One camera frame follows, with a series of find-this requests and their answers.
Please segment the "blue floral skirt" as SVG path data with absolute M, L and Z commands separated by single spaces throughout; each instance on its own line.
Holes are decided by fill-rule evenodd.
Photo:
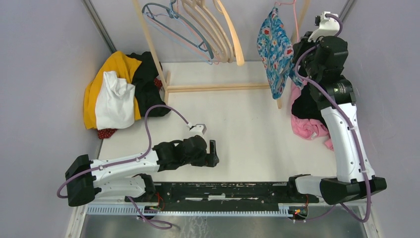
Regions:
M 279 16 L 278 7 L 273 7 L 263 21 L 257 36 L 257 51 L 265 68 L 272 98 L 279 99 L 288 79 L 303 88 L 305 83 L 294 72 L 293 44 L 287 36 Z

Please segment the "wooden hanger front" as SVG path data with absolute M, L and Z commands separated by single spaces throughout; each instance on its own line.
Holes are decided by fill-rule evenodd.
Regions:
M 218 12 L 220 12 L 224 18 L 225 21 L 227 23 L 227 26 L 229 28 L 229 32 L 231 34 L 231 39 L 232 39 L 232 43 L 233 43 L 233 53 L 234 56 L 236 58 L 236 63 L 238 66 L 243 66 L 245 64 L 245 59 L 244 59 L 244 55 L 243 55 L 243 51 L 242 51 L 242 47 L 240 44 L 240 40 L 239 37 L 237 35 L 236 29 L 234 27 L 234 24 L 227 12 L 227 10 L 225 9 L 223 3 L 220 0 L 214 0 L 213 4 L 215 6 L 215 8 L 217 9 Z

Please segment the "white garment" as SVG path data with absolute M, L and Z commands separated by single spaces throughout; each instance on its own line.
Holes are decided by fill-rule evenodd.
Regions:
M 125 129 L 135 122 L 135 86 L 116 71 L 105 71 L 96 105 L 96 127 L 102 129 Z

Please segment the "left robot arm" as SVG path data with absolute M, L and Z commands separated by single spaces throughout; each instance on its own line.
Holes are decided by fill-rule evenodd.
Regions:
M 213 168 L 218 163 L 215 140 L 206 142 L 199 135 L 161 142 L 149 151 L 114 161 L 90 160 L 87 154 L 80 155 L 65 172 L 65 198 L 70 207 L 101 197 L 126 196 L 148 202 L 156 195 L 152 173 L 185 165 Z

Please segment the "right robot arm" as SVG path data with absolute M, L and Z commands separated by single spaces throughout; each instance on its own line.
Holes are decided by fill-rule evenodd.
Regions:
M 358 129 L 356 95 L 343 75 L 348 44 L 337 36 L 310 38 L 305 33 L 293 46 L 293 63 L 298 74 L 309 78 L 310 98 L 326 123 L 336 159 L 337 174 L 319 177 L 310 174 L 289 178 L 286 196 L 292 202 L 306 194 L 321 197 L 327 204 L 369 198 L 387 188 L 385 178 L 376 176 L 367 158 Z

